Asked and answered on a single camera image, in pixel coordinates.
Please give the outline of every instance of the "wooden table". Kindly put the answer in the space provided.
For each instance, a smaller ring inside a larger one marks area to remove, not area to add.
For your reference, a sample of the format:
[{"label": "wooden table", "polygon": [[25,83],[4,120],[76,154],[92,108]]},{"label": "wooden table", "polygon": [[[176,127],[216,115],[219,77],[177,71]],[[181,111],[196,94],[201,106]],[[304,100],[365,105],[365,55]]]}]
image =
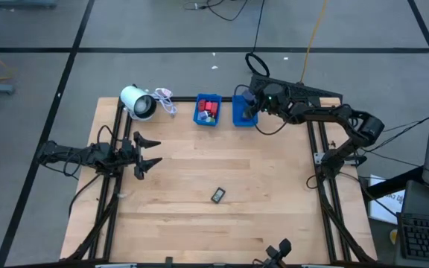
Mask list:
[{"label": "wooden table", "polygon": [[[95,142],[101,126],[113,125],[117,101],[99,99],[89,143]],[[329,106],[338,101],[321,100]],[[306,125],[287,125],[278,134],[265,136],[254,128],[234,127],[232,104],[223,103],[220,123],[203,127],[192,121],[195,103],[176,105],[175,118],[159,107],[150,121],[134,121],[131,126],[132,132],[162,142],[142,153],[146,159],[163,157],[163,161],[142,181],[134,177],[133,166],[125,170],[110,261],[163,263],[171,256],[175,263],[250,264],[254,258],[264,260],[269,245],[277,248],[287,238],[292,243],[287,264],[327,264],[319,198],[305,185],[314,174]],[[258,126],[264,131],[281,124],[276,116],[260,114]],[[326,129],[329,142],[340,145],[346,140],[339,125],[326,124]],[[109,133],[104,132],[101,140],[109,141]],[[344,167],[343,172],[357,176],[353,167]],[[83,168],[77,189],[94,174],[93,169]],[[73,253],[93,227],[101,184],[99,179],[75,202],[61,258]],[[358,182],[339,175],[337,185],[347,229],[376,259]],[[226,195],[215,204],[210,198],[218,187]],[[332,226],[341,259],[338,233]],[[103,230],[98,256],[105,235]]]}]

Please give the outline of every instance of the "red block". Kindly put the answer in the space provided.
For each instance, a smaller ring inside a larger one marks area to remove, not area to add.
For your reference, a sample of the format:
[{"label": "red block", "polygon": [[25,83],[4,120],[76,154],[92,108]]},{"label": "red block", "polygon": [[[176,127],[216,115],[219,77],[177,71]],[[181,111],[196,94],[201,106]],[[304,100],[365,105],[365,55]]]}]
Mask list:
[{"label": "red block", "polygon": [[217,114],[217,103],[212,103],[212,109],[211,109],[213,117],[216,117]]},{"label": "red block", "polygon": [[208,112],[212,110],[212,103],[211,102],[206,101],[205,110]]},{"label": "red block", "polygon": [[202,112],[205,110],[206,100],[198,101],[198,112]]}]

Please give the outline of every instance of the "white paper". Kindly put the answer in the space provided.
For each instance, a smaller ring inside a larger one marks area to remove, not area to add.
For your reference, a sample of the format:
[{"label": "white paper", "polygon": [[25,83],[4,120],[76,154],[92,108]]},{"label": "white paper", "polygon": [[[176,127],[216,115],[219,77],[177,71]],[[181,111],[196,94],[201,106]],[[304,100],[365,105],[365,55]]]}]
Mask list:
[{"label": "white paper", "polygon": [[[384,180],[375,175],[371,175],[372,178],[379,179],[370,179],[369,185],[376,185],[379,182]],[[380,203],[384,204],[391,210],[393,213],[401,212],[401,206],[403,205],[403,199],[405,195],[405,190],[398,191],[394,194],[388,194],[382,198],[377,199]],[[369,217],[374,220],[381,220],[387,223],[397,224],[397,219],[391,213],[389,213],[385,208],[379,205],[375,201],[370,201],[369,203]]]}]

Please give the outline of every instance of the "keyboard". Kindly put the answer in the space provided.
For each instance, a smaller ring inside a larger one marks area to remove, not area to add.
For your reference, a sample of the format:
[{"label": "keyboard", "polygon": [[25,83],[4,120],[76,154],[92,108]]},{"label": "keyboard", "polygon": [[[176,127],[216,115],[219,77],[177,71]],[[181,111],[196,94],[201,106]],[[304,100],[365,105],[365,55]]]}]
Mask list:
[{"label": "keyboard", "polygon": [[402,213],[397,218],[403,257],[429,261],[429,216]]}]

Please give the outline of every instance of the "blue bin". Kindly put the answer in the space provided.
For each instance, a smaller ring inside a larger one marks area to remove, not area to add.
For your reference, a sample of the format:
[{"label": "blue bin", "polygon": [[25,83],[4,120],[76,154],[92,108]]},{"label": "blue bin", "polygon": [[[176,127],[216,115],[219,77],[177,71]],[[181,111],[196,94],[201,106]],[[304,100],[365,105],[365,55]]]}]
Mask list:
[{"label": "blue bin", "polygon": [[[217,102],[217,114],[216,118],[214,119],[214,122],[206,122],[198,120],[198,102],[201,100],[211,101],[211,102]],[[216,126],[218,121],[220,120],[220,113],[221,113],[221,96],[216,94],[198,94],[197,97],[197,103],[194,106],[194,115],[193,115],[193,121],[196,124],[203,125],[203,126]]]},{"label": "blue bin", "polygon": [[232,96],[232,123],[236,127],[254,127],[254,124],[258,123],[258,114],[255,114],[253,119],[243,118],[243,112],[247,106],[243,96]]}]

